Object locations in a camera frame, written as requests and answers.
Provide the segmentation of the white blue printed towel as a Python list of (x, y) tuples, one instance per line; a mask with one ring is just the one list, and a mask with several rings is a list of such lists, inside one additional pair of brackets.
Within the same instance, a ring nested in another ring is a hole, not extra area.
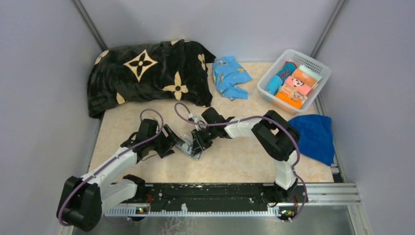
[(204, 150), (192, 136), (176, 137), (176, 147), (193, 160), (199, 160)]

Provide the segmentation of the bright blue terry towel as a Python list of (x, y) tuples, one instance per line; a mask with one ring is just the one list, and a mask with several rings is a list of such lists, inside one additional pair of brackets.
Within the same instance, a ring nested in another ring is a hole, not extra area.
[(283, 84), (283, 79), (281, 79), (278, 75), (273, 76), (266, 86), (266, 91), (271, 94), (275, 95), (279, 88)]

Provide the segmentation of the dark blue towel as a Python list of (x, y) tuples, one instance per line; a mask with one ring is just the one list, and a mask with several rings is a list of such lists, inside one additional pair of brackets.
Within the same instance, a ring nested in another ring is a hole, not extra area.
[(300, 153), (331, 166), (335, 148), (331, 130), (332, 119), (317, 114), (297, 116), (288, 121), (300, 134)]

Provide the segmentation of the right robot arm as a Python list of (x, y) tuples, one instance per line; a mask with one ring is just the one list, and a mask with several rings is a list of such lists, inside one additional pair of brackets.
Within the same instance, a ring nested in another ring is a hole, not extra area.
[(300, 134), (277, 112), (269, 110), (265, 115), (254, 118), (224, 118), (210, 107), (201, 117), (192, 117), (189, 121), (196, 123), (196, 129), (191, 131), (191, 158), (199, 159), (216, 138), (256, 138), (275, 161), (276, 198), (288, 202), (295, 195), (298, 181), (292, 172), (292, 165)]

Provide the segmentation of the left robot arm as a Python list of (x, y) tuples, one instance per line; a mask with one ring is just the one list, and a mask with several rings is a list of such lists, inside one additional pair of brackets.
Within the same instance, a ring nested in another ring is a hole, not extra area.
[(81, 177), (69, 177), (63, 186), (56, 217), (64, 226), (91, 231), (102, 215), (120, 203), (134, 201), (150, 205), (145, 180), (125, 171), (137, 165), (149, 152), (160, 158), (174, 153), (175, 133), (164, 123), (144, 119), (120, 148), (104, 163)]

